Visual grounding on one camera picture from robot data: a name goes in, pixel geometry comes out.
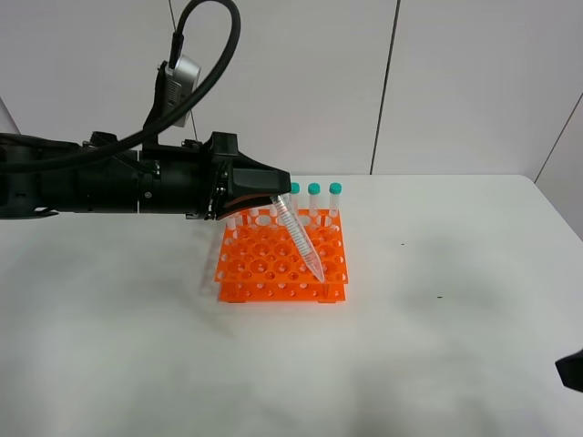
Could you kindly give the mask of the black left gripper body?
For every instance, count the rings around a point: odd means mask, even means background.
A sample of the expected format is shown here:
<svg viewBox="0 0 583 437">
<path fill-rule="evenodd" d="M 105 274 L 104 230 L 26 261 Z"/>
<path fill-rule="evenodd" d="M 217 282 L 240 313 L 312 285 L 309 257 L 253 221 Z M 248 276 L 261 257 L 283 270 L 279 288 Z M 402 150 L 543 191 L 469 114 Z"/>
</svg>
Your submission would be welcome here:
<svg viewBox="0 0 583 437">
<path fill-rule="evenodd" d="M 214 132 L 204 143 L 147 145 L 138 153 L 141 213 L 222 219 L 233 211 L 231 177 L 239 156 L 237 136 Z"/>
</svg>

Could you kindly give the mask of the black right arm gripper tip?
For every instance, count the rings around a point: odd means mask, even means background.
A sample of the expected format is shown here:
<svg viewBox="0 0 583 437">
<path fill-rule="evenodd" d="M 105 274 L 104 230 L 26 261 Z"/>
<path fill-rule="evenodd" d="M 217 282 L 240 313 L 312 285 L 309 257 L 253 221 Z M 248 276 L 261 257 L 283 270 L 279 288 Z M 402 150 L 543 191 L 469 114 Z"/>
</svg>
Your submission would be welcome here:
<svg viewBox="0 0 583 437">
<path fill-rule="evenodd" d="M 583 391 L 583 350 L 555 362 L 562 384 L 573 391 Z"/>
</svg>

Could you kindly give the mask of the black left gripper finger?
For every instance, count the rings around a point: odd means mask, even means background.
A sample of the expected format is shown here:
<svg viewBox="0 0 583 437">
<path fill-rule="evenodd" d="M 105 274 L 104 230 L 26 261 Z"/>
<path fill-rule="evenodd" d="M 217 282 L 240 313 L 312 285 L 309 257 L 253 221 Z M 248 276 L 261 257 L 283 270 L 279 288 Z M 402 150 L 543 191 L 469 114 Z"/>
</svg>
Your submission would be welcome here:
<svg viewBox="0 0 583 437">
<path fill-rule="evenodd" d="M 262 164 L 243 154 L 229 163 L 228 191 L 235 199 L 270 198 L 289 193 L 289 172 Z"/>
<path fill-rule="evenodd" d="M 271 204 L 271 198 L 267 197 L 255 197 L 255 198 L 236 198 L 232 201 L 223 203 L 217 209 L 217 220 L 225 219 L 235 213 L 242 212 L 250 208 L 260 208 L 269 206 Z"/>
</svg>

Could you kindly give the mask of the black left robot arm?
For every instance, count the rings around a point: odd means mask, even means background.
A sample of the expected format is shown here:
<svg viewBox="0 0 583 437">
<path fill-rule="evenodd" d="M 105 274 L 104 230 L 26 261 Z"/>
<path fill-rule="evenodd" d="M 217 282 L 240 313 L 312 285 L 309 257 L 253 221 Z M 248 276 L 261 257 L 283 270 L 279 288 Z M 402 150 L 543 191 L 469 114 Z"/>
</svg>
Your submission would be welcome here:
<svg viewBox="0 0 583 437">
<path fill-rule="evenodd" d="M 79 168 L 1 177 L 3 219 L 59 213 L 173 214 L 224 219 L 291 190 L 288 172 L 253 160 L 234 134 L 180 147 L 149 142 Z"/>
</svg>

